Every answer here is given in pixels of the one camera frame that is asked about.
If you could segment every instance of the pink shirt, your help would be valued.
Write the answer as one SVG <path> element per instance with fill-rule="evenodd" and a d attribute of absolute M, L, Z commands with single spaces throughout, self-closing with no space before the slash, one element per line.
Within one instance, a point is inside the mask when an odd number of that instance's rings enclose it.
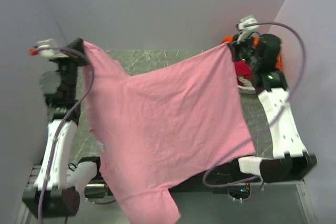
<path fill-rule="evenodd" d="M 168 189 L 250 136 L 228 45 L 137 76 L 97 46 L 85 42 L 85 50 L 96 71 L 85 102 L 90 131 L 104 144 L 104 180 L 132 224 L 176 223 Z M 86 89 L 88 67 L 83 77 Z M 223 163 L 254 152 L 250 141 Z"/>

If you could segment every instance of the orange cloth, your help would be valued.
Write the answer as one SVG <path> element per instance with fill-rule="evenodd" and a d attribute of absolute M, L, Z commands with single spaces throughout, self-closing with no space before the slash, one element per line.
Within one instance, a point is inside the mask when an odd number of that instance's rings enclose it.
<path fill-rule="evenodd" d="M 233 41 L 233 37 L 232 36 L 228 36 L 225 37 L 225 39 L 222 41 L 221 44 L 225 43 L 225 42 L 232 42 Z M 254 38 L 254 46 L 256 47 L 258 45 L 258 39 L 255 37 Z M 280 71 L 282 71 L 282 67 L 281 67 L 281 55 L 278 55 L 278 62 L 275 66 L 277 69 L 279 69 Z"/>

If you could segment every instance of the white wall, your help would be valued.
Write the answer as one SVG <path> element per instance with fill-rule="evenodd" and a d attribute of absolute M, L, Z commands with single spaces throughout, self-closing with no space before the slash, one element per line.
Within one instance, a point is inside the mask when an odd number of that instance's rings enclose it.
<path fill-rule="evenodd" d="M 276 18 L 295 28 L 307 46 L 306 74 L 292 109 L 302 140 L 318 158 L 306 182 L 320 224 L 336 223 L 335 17 L 335 0 L 286 0 Z M 300 67 L 297 42 L 286 30 L 270 31 L 283 39 L 283 65 L 292 85 Z"/>
<path fill-rule="evenodd" d="M 250 14 L 274 20 L 284 0 L 48 0 L 68 40 L 104 49 L 207 49 Z"/>
<path fill-rule="evenodd" d="M 38 80 L 52 66 L 29 57 L 27 49 L 50 37 L 65 41 L 42 0 L 0 0 L 0 5 L 0 222 L 11 224 L 46 140 Z"/>

